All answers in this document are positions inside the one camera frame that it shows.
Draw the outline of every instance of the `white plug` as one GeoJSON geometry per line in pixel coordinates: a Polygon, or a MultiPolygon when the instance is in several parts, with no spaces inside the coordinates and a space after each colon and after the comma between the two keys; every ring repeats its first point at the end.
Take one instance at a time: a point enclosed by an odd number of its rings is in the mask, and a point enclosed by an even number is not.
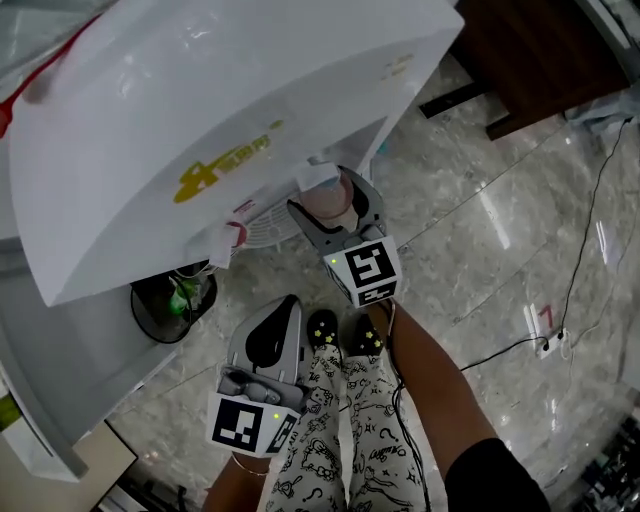
{"type": "Polygon", "coordinates": [[[544,359],[545,357],[548,357],[554,350],[560,347],[562,343],[566,343],[568,341],[568,337],[569,337],[569,331],[567,331],[566,329],[563,329],[562,335],[560,334],[560,330],[557,330],[552,336],[549,336],[548,344],[547,344],[547,341],[545,340],[537,340],[536,355],[540,359],[544,359]]]}

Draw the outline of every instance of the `patterned pajama pants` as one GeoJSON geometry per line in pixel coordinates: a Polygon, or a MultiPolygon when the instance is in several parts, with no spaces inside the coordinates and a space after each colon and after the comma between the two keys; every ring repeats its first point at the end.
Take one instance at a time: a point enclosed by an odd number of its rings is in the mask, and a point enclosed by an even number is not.
{"type": "MultiPolygon", "coordinates": [[[[415,462],[391,405],[395,379],[373,356],[345,359],[344,372],[354,441],[348,510],[424,510],[415,462]]],[[[313,388],[307,413],[291,433],[267,512],[347,510],[338,441],[340,379],[338,349],[320,347],[307,377],[313,388]]]]}

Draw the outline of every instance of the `skin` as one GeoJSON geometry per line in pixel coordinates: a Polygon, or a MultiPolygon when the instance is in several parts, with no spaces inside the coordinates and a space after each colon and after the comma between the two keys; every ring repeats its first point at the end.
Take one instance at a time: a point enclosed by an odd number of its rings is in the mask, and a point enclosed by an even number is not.
{"type": "MultiPolygon", "coordinates": [[[[388,331],[380,305],[368,308],[377,331],[388,331]]],[[[446,477],[454,461],[479,441],[497,438],[469,384],[447,353],[399,304],[392,332],[392,350],[425,430],[440,474],[446,477]]],[[[252,471],[263,473],[269,459],[237,455],[252,471]]],[[[229,460],[204,504],[204,512],[255,512],[265,477],[250,474],[229,460]]]]}

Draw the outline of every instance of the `marble floor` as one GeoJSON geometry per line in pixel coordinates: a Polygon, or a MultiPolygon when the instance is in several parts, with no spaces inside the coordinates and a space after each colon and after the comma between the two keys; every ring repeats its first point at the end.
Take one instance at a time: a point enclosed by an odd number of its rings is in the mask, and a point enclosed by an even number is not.
{"type": "MultiPolygon", "coordinates": [[[[468,80],[446,57],[416,103],[468,80]]],[[[550,306],[553,325],[560,323],[590,194],[617,137],[594,138],[551,118],[491,142],[483,127],[501,113],[491,97],[430,120],[410,108],[372,164],[400,247],[399,300],[460,366],[526,337],[528,304],[550,306]]],[[[618,371],[640,300],[639,141],[637,126],[627,126],[602,179],[566,316],[573,349],[538,360],[524,344],[466,372],[500,436],[550,499],[577,478],[631,408],[633,393],[618,382],[618,371]]],[[[239,253],[218,281],[216,307],[178,356],[110,418],[140,455],[138,464],[169,485],[187,487],[196,504],[228,457],[205,442],[204,428],[207,394],[236,325],[287,293],[309,308],[348,313],[301,236],[239,253]]],[[[546,317],[541,324],[548,329],[546,317]]],[[[411,404],[408,411],[433,509],[446,510],[411,404]]],[[[347,421],[340,437],[346,461],[347,421]]]]}

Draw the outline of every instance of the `black shoe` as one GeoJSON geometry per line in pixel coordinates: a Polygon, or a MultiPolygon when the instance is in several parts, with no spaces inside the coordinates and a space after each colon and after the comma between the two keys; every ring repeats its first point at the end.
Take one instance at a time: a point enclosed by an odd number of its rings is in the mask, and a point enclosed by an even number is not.
{"type": "Polygon", "coordinates": [[[307,321],[307,336],[313,350],[324,345],[338,347],[338,317],[329,309],[321,309],[307,321]]]}
{"type": "Polygon", "coordinates": [[[350,356],[379,356],[384,341],[369,319],[369,315],[358,318],[349,350],[350,356]]]}

